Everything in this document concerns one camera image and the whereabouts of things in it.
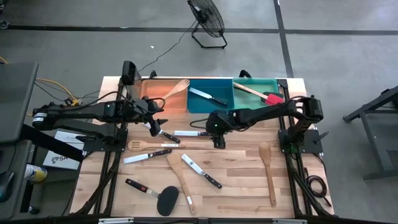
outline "concrete floor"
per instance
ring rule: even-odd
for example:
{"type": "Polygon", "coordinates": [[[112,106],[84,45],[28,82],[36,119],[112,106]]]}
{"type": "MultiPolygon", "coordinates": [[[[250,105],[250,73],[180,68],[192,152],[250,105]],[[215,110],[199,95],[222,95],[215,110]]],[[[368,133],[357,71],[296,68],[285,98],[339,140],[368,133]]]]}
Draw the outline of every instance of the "concrete floor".
{"type": "MultiPolygon", "coordinates": [[[[214,0],[226,28],[277,29],[273,0],[214,0]]],[[[286,29],[397,30],[397,1],[280,0],[286,29]]],[[[3,18],[15,24],[187,28],[194,18],[185,0],[13,0],[3,18]]],[[[119,76],[124,60],[143,67],[163,53],[181,32],[49,32],[2,30],[0,56],[10,63],[39,62],[38,77],[51,78],[82,96],[99,89],[102,77],[119,76]]],[[[198,36],[213,43],[206,34],[198,36]]],[[[204,50],[186,35],[180,45],[143,71],[148,75],[286,77],[279,34],[225,34],[225,50],[204,50]]],[[[360,121],[341,119],[397,85],[398,40],[386,35],[287,35],[294,76],[321,99],[320,131],[334,209],[344,218],[396,222],[398,180],[365,183],[377,171],[360,121]]],[[[51,91],[55,96],[61,93],[51,91]]],[[[30,109],[52,101],[34,89],[30,109]]],[[[73,182],[47,186],[40,216],[59,215],[73,182]]]]}

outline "wooden spatula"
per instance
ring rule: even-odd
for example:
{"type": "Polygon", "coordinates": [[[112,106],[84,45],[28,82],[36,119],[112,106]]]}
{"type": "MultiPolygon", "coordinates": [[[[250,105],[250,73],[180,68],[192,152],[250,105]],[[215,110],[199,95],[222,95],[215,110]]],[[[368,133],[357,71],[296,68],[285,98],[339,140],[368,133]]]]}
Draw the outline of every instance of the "wooden spatula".
{"type": "Polygon", "coordinates": [[[197,208],[192,201],[191,191],[189,191],[188,185],[187,185],[185,178],[182,174],[182,163],[181,163],[180,155],[178,155],[175,152],[171,153],[170,155],[167,156],[167,160],[170,164],[170,167],[174,170],[175,174],[177,175],[178,179],[180,179],[180,183],[181,183],[182,189],[184,191],[184,194],[187,198],[191,214],[192,215],[196,214],[197,208]]]}
{"type": "Polygon", "coordinates": [[[141,151],[152,147],[162,148],[185,148],[185,144],[174,144],[174,143],[148,143],[141,140],[131,140],[127,144],[128,148],[132,151],[141,151]]]}
{"type": "Polygon", "coordinates": [[[168,94],[166,94],[166,95],[163,96],[163,99],[166,99],[166,98],[168,98],[168,97],[171,96],[171,95],[174,95],[174,94],[176,94],[176,93],[181,92],[182,90],[188,88],[188,86],[189,86],[189,80],[188,80],[188,79],[183,79],[183,80],[181,80],[180,82],[178,82],[178,83],[174,86],[174,88],[173,88],[168,94]]]}
{"type": "Polygon", "coordinates": [[[267,172],[267,181],[268,181],[268,189],[269,189],[269,199],[271,200],[271,205],[276,205],[276,197],[275,197],[275,189],[274,182],[272,181],[271,174],[271,147],[266,142],[260,143],[259,146],[260,156],[264,165],[266,166],[267,172]]]}

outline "wooden tabletop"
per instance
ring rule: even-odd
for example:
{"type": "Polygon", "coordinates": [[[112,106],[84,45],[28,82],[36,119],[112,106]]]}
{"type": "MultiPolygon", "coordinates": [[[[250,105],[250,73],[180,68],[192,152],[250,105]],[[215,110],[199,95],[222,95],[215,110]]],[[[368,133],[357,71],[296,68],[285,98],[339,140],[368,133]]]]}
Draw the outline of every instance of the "wooden tabletop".
{"type": "MultiPolygon", "coordinates": [[[[307,95],[304,81],[301,78],[288,78],[290,96],[307,95]]],[[[119,77],[104,77],[100,96],[118,88],[119,77]]],[[[104,99],[114,100],[111,95],[104,99]]],[[[157,113],[155,118],[169,119],[162,125],[162,129],[173,134],[174,130],[196,130],[189,126],[189,122],[207,118],[208,114],[164,114],[157,113]]],[[[143,140],[146,142],[170,142],[163,136],[151,137],[147,128],[142,124],[129,124],[129,140],[143,140]]],[[[157,212],[157,199],[144,194],[125,184],[127,178],[135,180],[149,188],[161,192],[167,186],[173,185],[180,190],[177,204],[170,217],[217,217],[217,218],[290,218],[294,217],[292,198],[285,156],[280,152],[277,131],[279,120],[271,119],[258,122],[245,132],[228,133],[225,136],[226,149],[215,149],[208,137],[179,137],[187,147],[174,149],[180,156],[187,154],[206,173],[217,180],[222,189],[211,185],[204,177],[198,175],[183,161],[183,174],[193,195],[192,200],[197,206],[197,214],[191,215],[188,202],[184,197],[180,182],[170,168],[165,156],[154,157],[132,164],[123,164],[123,159],[139,154],[154,152],[155,150],[126,151],[122,154],[119,165],[118,180],[114,195],[112,216],[129,217],[160,217],[157,212]],[[263,141],[271,145],[271,171],[274,181],[277,205],[271,206],[269,189],[267,188],[266,170],[259,156],[259,144],[263,141]]],[[[100,179],[103,164],[103,152],[94,152],[86,158],[78,178],[76,191],[73,196],[71,212],[80,209],[89,199],[100,179]]],[[[320,176],[327,184],[325,170],[321,162],[314,155],[303,154],[303,164],[310,175],[320,176]]],[[[298,199],[300,208],[304,212],[303,197],[299,186],[298,199]]],[[[106,203],[108,188],[104,191],[103,209],[106,203]]],[[[323,199],[318,199],[321,205],[330,212],[323,199]]]]}

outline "teal bin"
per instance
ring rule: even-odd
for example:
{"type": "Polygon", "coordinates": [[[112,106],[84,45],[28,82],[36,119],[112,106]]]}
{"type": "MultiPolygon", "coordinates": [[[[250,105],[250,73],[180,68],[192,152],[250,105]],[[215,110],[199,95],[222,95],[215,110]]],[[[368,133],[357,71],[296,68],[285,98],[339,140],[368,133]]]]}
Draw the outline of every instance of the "teal bin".
{"type": "MultiPolygon", "coordinates": [[[[256,90],[259,93],[264,93],[265,91],[273,93],[279,92],[275,78],[234,78],[233,82],[256,90]]],[[[242,91],[238,88],[234,88],[234,104],[235,109],[258,109],[267,106],[261,101],[259,96],[242,91]]]]}
{"type": "Polygon", "coordinates": [[[187,105],[190,113],[211,113],[214,110],[234,108],[234,93],[232,79],[191,79],[188,87],[187,105]],[[228,106],[220,105],[213,100],[206,99],[189,91],[195,88],[227,102],[228,106]]]}

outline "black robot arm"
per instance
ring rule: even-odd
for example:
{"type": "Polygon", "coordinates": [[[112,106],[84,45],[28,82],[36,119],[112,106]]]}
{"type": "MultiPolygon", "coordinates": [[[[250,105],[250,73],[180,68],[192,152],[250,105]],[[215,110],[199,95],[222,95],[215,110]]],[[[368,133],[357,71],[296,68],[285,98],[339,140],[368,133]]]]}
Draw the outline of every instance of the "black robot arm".
{"type": "Polygon", "coordinates": [[[295,126],[289,128],[289,141],[300,144],[304,132],[311,124],[323,119],[322,107],[319,100],[312,97],[296,97],[278,105],[267,106],[256,110],[216,110],[210,113],[206,122],[206,131],[211,135],[214,147],[225,148],[224,134],[230,131],[245,131],[258,121],[293,116],[298,119],[295,126]]]}

